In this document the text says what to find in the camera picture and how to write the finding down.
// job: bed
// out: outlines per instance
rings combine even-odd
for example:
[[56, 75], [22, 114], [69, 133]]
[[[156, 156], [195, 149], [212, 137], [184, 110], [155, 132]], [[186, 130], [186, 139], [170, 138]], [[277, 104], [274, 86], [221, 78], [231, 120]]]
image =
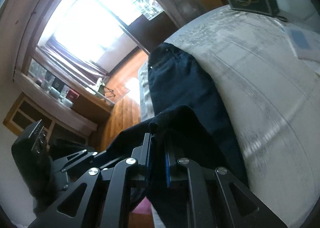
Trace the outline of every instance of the bed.
[[[251, 191], [290, 228], [320, 195], [320, 81], [298, 60], [283, 23], [220, 7], [166, 40], [213, 78], [233, 124]], [[141, 120], [154, 116], [148, 63], [139, 70]]]

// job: black metal bracket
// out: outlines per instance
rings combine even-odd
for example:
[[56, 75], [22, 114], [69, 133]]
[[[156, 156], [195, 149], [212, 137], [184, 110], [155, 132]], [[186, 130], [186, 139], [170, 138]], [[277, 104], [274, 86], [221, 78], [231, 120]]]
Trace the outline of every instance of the black metal bracket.
[[[133, 149], [127, 159], [103, 162], [106, 152], [80, 151], [55, 161], [59, 173], [79, 165], [90, 169], [29, 228], [126, 228], [131, 188], [145, 188], [150, 181], [151, 152], [147, 133], [143, 145]], [[168, 187], [189, 193], [188, 228], [287, 227], [228, 169], [203, 168], [184, 157], [170, 141], [165, 143], [164, 157]], [[214, 186], [214, 192], [208, 186]]]

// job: metal linkage arm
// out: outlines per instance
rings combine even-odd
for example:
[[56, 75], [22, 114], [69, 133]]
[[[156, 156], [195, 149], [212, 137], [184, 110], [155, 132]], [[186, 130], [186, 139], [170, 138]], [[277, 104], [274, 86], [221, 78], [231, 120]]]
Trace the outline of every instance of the metal linkage arm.
[[215, 172], [228, 227], [287, 228], [284, 222], [229, 170], [218, 167]]
[[188, 171], [188, 185], [190, 192], [192, 216], [191, 223], [193, 228], [215, 227], [212, 210], [207, 192], [204, 175], [201, 166], [190, 159], [181, 158], [178, 164]]
[[88, 152], [87, 150], [79, 151], [66, 157], [56, 159], [53, 162], [55, 172], [66, 172], [73, 167], [79, 167], [82, 163], [90, 163], [97, 152]]
[[97, 193], [93, 191], [101, 179], [95, 168], [84, 173], [67, 191], [47, 208], [29, 228], [95, 227]]
[[114, 167], [103, 208], [100, 227], [123, 228], [127, 226], [130, 203], [129, 172], [138, 167], [137, 160], [128, 158]]
[[125, 158], [124, 157], [117, 157], [117, 158], [111, 160], [110, 162], [108, 162], [107, 164], [104, 164], [104, 165], [100, 166], [99, 169], [103, 170], [103, 169], [106, 169], [106, 168], [114, 167], [117, 163], [119, 163], [123, 159], [125, 159]]

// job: red box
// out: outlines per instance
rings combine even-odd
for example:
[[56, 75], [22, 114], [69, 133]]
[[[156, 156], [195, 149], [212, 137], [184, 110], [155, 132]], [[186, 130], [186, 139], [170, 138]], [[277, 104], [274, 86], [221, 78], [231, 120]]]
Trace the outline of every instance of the red box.
[[73, 103], [76, 101], [76, 99], [78, 99], [78, 97], [79, 97], [79, 94], [76, 93], [75, 91], [73, 91], [72, 89], [69, 90], [69, 92], [66, 96], [66, 98]]

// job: dark cloth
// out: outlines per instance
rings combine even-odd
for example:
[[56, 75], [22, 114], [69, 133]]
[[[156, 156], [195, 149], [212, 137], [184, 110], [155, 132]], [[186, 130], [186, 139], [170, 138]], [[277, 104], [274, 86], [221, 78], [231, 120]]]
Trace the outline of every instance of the dark cloth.
[[183, 150], [185, 157], [198, 162], [202, 167], [230, 167], [212, 136], [188, 106], [164, 110], [154, 118], [122, 131], [107, 148], [103, 161], [108, 162], [120, 156], [130, 157], [132, 150], [142, 145], [145, 133], [152, 135], [151, 181], [146, 190], [132, 190], [131, 209], [147, 196], [167, 228], [186, 227], [186, 191], [167, 188], [165, 141], [170, 140], [173, 146]]
[[108, 160], [130, 157], [150, 132], [151, 183], [147, 190], [132, 193], [131, 206], [146, 195], [167, 228], [187, 227], [188, 195], [167, 188], [164, 142], [169, 139], [202, 167], [228, 168], [248, 186], [244, 161], [217, 88], [193, 56], [161, 44], [149, 55], [148, 80], [155, 117], [121, 132], [107, 149]]
[[222, 151], [230, 171], [248, 186], [226, 108], [211, 76], [196, 59], [172, 44], [163, 43], [149, 55], [148, 80], [155, 115], [167, 108], [189, 106]]

